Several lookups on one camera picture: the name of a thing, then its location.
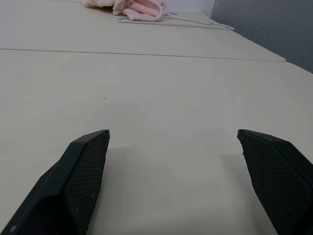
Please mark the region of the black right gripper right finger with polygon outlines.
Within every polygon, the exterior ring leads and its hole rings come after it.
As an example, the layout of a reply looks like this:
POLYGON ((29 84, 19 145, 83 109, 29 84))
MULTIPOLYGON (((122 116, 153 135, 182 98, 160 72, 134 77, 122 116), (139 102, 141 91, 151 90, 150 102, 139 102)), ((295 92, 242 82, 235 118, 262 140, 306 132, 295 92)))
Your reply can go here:
POLYGON ((313 164, 289 141, 240 129, 255 194, 278 235, 313 235, 313 164))

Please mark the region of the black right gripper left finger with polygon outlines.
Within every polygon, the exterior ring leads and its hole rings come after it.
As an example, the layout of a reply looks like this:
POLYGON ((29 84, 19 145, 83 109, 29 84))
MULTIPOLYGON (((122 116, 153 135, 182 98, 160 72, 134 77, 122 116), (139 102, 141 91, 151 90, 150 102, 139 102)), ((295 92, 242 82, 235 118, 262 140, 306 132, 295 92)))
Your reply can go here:
POLYGON ((72 141, 0 235, 86 235, 101 190, 109 130, 72 141))

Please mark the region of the pink fluffy towel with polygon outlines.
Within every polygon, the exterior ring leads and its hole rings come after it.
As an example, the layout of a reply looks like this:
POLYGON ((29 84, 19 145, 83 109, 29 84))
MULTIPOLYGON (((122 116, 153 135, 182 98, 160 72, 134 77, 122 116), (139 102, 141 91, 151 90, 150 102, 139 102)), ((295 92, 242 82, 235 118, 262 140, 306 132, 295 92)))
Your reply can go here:
POLYGON ((131 21, 158 22, 168 13, 162 0, 81 0, 84 7, 112 7, 114 15, 124 15, 131 21))

